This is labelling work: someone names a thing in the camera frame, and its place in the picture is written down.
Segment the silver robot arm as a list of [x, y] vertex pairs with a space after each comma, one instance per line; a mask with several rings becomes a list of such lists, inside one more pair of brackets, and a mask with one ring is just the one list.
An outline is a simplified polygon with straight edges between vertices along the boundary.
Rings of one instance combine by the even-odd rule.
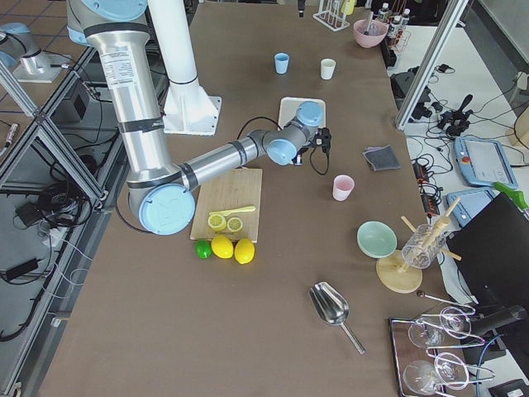
[[262, 155], [287, 165], [313, 141], [323, 111], [308, 101], [281, 130], [258, 130], [175, 164], [167, 136], [213, 134], [221, 103], [198, 82], [183, 3], [70, 1], [67, 13], [72, 41], [98, 52], [131, 167], [129, 206], [148, 232], [184, 229], [200, 184]]

